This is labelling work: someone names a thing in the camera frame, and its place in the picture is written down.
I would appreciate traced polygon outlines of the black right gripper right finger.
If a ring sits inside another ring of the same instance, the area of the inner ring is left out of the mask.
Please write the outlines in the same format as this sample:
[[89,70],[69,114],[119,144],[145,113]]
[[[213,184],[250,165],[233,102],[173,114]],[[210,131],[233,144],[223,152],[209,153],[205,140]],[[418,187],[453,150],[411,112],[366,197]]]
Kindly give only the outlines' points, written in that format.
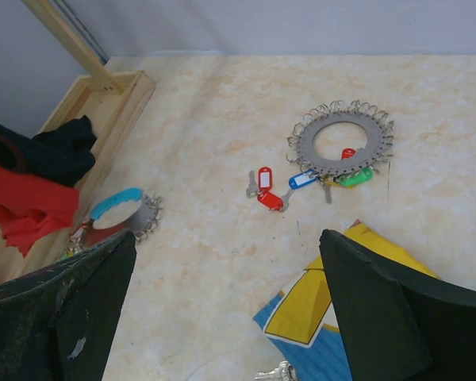
[[354,380],[476,380],[476,291],[330,229],[320,253]]

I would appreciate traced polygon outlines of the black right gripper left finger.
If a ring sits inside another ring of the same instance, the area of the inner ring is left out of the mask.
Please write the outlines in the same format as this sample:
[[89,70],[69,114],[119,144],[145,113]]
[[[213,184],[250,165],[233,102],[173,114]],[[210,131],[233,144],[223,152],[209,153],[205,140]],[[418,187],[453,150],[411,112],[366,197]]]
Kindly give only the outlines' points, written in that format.
[[117,233],[0,283],[0,380],[100,380],[136,262]]

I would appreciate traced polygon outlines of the green key tag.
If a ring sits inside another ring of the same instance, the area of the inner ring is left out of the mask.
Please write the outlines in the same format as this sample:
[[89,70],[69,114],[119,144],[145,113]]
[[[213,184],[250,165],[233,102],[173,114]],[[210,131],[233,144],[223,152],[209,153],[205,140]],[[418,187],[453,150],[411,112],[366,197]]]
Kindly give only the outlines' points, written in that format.
[[365,167],[364,169],[357,171],[353,175],[341,175],[337,178],[337,182],[342,187],[355,187],[362,183],[366,183],[373,178],[374,172]]

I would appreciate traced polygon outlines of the steel key ring disc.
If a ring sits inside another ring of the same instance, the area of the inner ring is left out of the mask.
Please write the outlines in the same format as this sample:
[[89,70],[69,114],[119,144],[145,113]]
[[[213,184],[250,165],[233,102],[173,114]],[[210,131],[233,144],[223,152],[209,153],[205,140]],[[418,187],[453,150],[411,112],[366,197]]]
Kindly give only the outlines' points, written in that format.
[[[322,183],[370,168],[380,173],[382,164],[393,157],[395,122],[390,114],[369,102],[335,100],[320,104],[294,125],[286,138],[286,159],[302,171],[313,170]],[[341,152],[353,148],[356,154],[341,160]]]

